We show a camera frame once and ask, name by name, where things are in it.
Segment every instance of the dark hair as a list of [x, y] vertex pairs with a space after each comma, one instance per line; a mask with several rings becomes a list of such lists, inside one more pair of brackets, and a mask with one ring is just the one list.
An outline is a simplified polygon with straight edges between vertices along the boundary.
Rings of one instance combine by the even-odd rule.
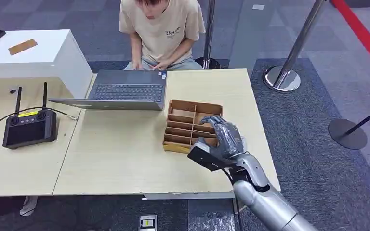
[[145, 5], [151, 5], [151, 6], [154, 6], [154, 5], [157, 5], [158, 3], [162, 2], [163, 0], [135, 0], [137, 3], [139, 4], [145, 4]]

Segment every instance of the stanchion base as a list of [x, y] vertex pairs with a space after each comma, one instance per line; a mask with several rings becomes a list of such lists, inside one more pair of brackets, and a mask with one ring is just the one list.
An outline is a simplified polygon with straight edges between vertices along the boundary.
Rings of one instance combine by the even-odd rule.
[[[197, 58], [195, 62], [197, 62], [201, 67], [203, 67], [203, 57]], [[214, 69], [221, 69], [221, 65], [215, 59], [209, 58], [209, 70]]]
[[296, 90], [300, 86], [301, 80], [299, 74], [293, 70], [290, 70], [290, 72], [287, 74], [286, 80], [284, 81], [284, 83], [281, 84], [279, 88], [273, 87], [278, 75], [280, 74], [281, 69], [282, 66], [274, 66], [267, 69], [263, 75], [264, 83], [269, 88], [278, 92], [289, 93]]
[[347, 119], [335, 119], [328, 125], [330, 136], [342, 147], [359, 150], [367, 145], [368, 137], [362, 128], [358, 128], [349, 135], [344, 135], [356, 123]]

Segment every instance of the brown card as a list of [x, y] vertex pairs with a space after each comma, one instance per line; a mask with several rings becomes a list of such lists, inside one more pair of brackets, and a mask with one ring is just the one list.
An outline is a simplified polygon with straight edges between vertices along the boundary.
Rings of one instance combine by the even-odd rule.
[[13, 46], [11, 48], [9, 48], [9, 54], [11, 55], [14, 55], [14, 54], [18, 54], [19, 52], [22, 52], [22, 51], [25, 51], [31, 47], [34, 47], [36, 46], [38, 43], [34, 40], [34, 39], [30, 39], [26, 42], [22, 42], [16, 46]]

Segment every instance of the black stanchion base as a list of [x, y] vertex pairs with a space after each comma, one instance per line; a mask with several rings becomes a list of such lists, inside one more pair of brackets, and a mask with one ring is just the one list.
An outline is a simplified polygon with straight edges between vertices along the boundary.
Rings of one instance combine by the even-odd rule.
[[[203, 67], [203, 57], [197, 58], [195, 62], [197, 62], [201, 67]], [[209, 58], [209, 69], [210, 70], [221, 69], [221, 65], [215, 59]]]
[[335, 119], [328, 125], [330, 136], [342, 147], [359, 150], [367, 145], [368, 137], [362, 128], [358, 128], [349, 135], [344, 135], [356, 123], [347, 119]]

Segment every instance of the wooden table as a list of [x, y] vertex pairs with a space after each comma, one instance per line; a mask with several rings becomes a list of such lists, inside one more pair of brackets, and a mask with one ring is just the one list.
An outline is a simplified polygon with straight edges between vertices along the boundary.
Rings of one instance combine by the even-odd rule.
[[[17, 93], [10, 94], [9, 89], [19, 86], [23, 88], [20, 109], [42, 106], [45, 81], [48, 82], [48, 97], [72, 97], [56, 77], [0, 78], [0, 118], [15, 111]], [[80, 109], [51, 102], [47, 106], [76, 117], [80, 112]], [[0, 122], [0, 196], [51, 195], [76, 121], [57, 113], [57, 140], [16, 150], [2, 147], [5, 121]]]
[[222, 105], [224, 119], [238, 127], [249, 152], [280, 190], [247, 71], [227, 69], [170, 71], [162, 112], [82, 110], [53, 194], [233, 197], [223, 172], [210, 172], [186, 154], [162, 149], [171, 99]]

